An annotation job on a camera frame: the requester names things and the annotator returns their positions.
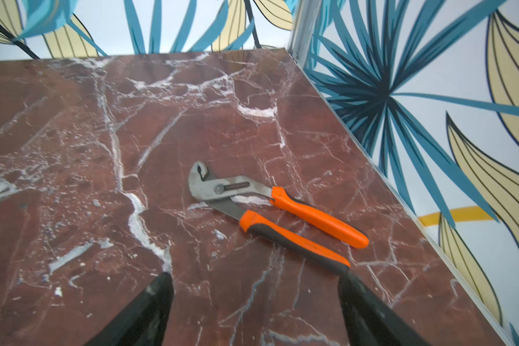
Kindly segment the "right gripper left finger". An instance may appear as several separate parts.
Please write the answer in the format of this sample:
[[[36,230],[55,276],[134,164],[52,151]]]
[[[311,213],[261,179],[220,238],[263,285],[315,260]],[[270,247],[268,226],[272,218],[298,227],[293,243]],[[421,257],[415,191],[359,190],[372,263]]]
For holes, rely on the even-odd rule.
[[[88,345],[162,345],[174,286],[168,272],[158,275]]]

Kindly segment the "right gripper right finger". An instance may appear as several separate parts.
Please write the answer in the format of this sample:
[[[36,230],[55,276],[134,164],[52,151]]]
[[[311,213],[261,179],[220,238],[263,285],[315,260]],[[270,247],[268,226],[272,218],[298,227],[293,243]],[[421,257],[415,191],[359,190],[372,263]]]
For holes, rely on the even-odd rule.
[[[427,345],[357,276],[343,275],[338,296],[351,345]]]

